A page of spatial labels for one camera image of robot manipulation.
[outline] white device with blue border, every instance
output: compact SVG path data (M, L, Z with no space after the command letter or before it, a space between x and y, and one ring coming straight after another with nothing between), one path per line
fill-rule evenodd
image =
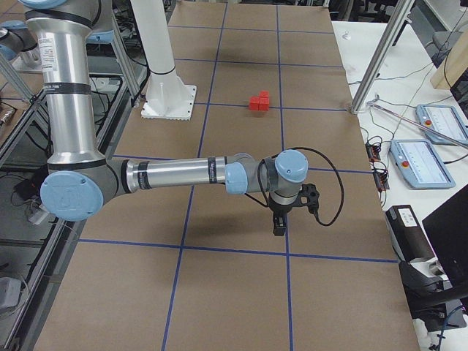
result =
M413 189L448 189L455 186L444 162L427 139L392 140L390 154L404 180Z
M425 127L468 144L468 128L454 106L418 105L416 115ZM426 137L434 144L452 145L450 141L430 132L426 132Z

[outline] black monitor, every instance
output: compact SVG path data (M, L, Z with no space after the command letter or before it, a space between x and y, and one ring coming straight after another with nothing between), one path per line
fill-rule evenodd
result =
M454 288L468 285L468 185L423 220L429 242ZM461 296L468 306L468 293Z

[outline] white stand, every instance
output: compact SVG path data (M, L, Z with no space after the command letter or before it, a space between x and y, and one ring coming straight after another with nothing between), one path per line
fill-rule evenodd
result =
M141 116L189 120L197 87L177 76L162 0L132 0L132 7L151 70Z

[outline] label on robot arm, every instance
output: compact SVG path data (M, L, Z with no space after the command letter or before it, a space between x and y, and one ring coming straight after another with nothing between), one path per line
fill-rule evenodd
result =
M415 217L412 215L409 208L399 208L398 212L400 213L401 220L405 227L417 227Z
M56 44L53 38L38 40L42 60L42 71L52 72L57 70Z

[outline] blue joint cap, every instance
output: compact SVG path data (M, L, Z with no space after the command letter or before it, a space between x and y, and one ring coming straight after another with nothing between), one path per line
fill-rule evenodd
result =
M60 6L67 0L18 0L21 4L35 10L49 10Z
M104 204L101 189L90 178L61 170L50 174L41 186L41 200L58 218L83 221L96 214Z
M0 24L0 27L5 29L26 29L28 26L20 20L8 20Z
M249 180L243 165L239 162L229 163L226 165L226 191L228 194L240 195L247 192Z
M285 150L275 159L278 174L291 183L302 183L306 180L309 162L297 150Z
M11 61L16 57L16 52L13 51L12 49L6 47L5 45L0 45L0 53L8 61Z
M86 39L86 44L110 44L114 40L114 30L101 31L91 34Z

